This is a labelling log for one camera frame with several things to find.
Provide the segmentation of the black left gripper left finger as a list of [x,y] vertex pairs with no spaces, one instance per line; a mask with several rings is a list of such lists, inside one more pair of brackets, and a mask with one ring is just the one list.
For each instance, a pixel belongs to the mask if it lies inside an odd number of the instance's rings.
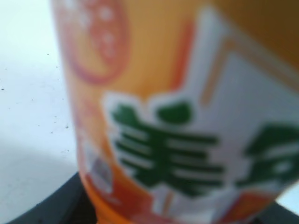
[[97,217],[79,174],[7,224],[96,224]]

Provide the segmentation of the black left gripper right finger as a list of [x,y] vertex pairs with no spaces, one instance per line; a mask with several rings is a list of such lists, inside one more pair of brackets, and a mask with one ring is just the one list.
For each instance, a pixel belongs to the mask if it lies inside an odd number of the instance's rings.
[[273,203],[260,212],[250,224],[299,224],[299,216],[278,203]]

